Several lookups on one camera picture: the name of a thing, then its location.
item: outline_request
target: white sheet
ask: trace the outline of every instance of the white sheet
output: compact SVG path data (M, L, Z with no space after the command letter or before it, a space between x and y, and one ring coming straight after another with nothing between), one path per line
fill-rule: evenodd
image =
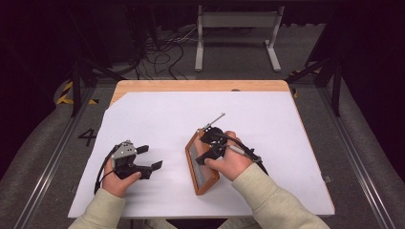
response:
M150 179L139 180L126 195L124 218L198 218L251 216L244 199L221 177L197 197L184 147L198 128L232 130L262 157L273 179L316 215L333 215L301 118L288 92L129 93L110 107L77 189L69 218L79 217L93 198L96 176L114 145L130 139L149 145L137 165L163 160Z

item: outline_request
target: sleeve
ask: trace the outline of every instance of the sleeve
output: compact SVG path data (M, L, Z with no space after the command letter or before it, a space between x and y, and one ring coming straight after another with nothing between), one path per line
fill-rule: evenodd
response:
M124 205L125 199L118 198L100 188L84 214L77 218L69 228L117 228Z
M245 198L253 217L263 228L329 228L256 163L244 170L232 186Z

